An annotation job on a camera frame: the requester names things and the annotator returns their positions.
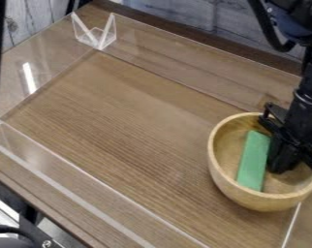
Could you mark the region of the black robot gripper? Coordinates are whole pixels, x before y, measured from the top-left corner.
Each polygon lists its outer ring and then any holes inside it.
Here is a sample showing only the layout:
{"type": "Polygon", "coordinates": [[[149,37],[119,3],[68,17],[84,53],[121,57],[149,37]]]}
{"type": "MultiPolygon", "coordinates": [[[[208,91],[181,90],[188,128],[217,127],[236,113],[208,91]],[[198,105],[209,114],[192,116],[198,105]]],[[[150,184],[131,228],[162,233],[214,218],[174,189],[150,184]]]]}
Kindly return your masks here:
{"type": "Polygon", "coordinates": [[[295,93],[289,109],[268,102],[259,123],[272,134],[268,170],[281,174],[299,163],[312,170],[312,96],[295,93]]]}

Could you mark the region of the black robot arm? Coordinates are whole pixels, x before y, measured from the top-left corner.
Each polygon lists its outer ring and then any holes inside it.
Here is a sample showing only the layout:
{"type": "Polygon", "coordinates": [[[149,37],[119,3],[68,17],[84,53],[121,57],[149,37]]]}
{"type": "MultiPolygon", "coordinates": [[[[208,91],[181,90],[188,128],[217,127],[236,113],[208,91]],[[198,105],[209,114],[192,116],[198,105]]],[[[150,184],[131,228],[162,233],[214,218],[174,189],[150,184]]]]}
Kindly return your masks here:
{"type": "Polygon", "coordinates": [[[268,169],[283,173],[303,163],[312,170],[312,0],[248,0],[264,36],[281,52],[305,48],[301,82],[291,106],[265,104],[260,124],[272,133],[268,169]]]}

